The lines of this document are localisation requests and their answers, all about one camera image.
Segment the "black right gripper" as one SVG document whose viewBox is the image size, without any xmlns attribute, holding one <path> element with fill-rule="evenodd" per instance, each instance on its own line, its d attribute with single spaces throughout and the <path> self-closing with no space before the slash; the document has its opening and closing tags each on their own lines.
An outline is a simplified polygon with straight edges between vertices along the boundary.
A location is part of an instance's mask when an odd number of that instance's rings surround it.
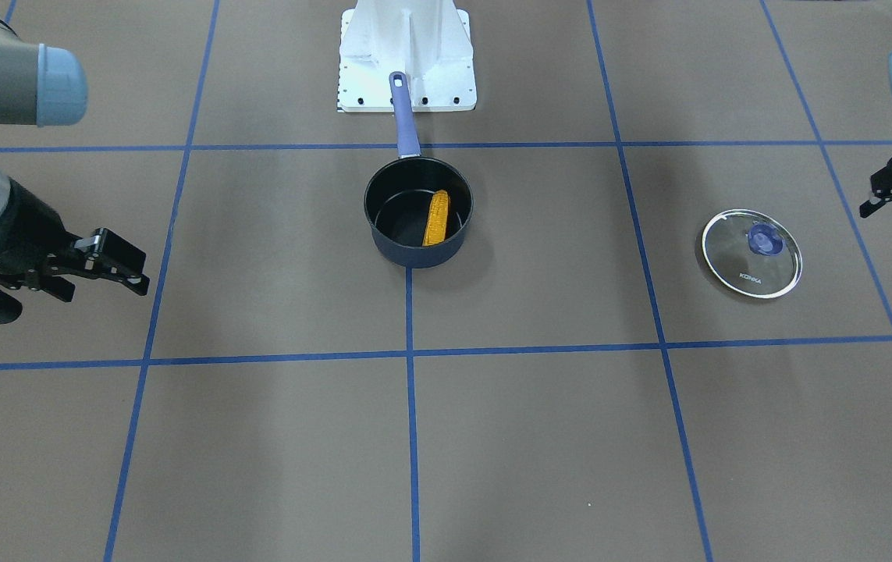
<svg viewBox="0 0 892 562">
<path fill-rule="evenodd" d="M 0 284 L 49 292 L 68 302 L 73 295 L 51 276 L 79 276 L 118 283 L 147 296 L 150 279 L 142 274 L 146 254 L 108 228 L 80 238 L 66 231 L 49 205 L 10 205 L 0 217 Z"/>
</svg>

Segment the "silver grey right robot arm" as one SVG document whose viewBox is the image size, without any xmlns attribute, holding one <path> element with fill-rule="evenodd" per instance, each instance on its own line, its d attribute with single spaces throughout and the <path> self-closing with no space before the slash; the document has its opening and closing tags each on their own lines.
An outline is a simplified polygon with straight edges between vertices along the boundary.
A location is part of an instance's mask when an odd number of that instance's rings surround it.
<svg viewBox="0 0 892 562">
<path fill-rule="evenodd" d="M 0 124 L 68 126 L 87 111 L 88 86 L 76 56 L 32 44 L 0 17 Z M 69 303 L 71 276 L 105 279 L 136 295 L 149 291 L 145 253 L 110 229 L 85 237 L 60 214 L 0 171 L 0 325 L 22 312 L 13 292 L 26 288 Z"/>
</svg>

